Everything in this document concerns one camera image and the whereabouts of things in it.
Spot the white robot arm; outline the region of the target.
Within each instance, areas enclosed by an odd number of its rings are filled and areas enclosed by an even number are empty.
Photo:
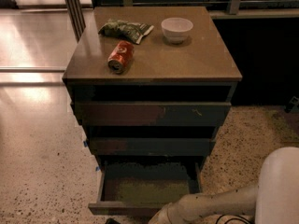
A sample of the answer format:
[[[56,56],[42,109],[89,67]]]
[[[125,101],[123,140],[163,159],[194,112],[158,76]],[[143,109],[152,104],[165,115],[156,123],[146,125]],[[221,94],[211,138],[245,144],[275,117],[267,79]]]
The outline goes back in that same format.
[[[192,224],[212,215],[253,216],[255,224],[299,224],[299,148],[282,147],[263,162],[258,182],[165,205],[149,224]]]

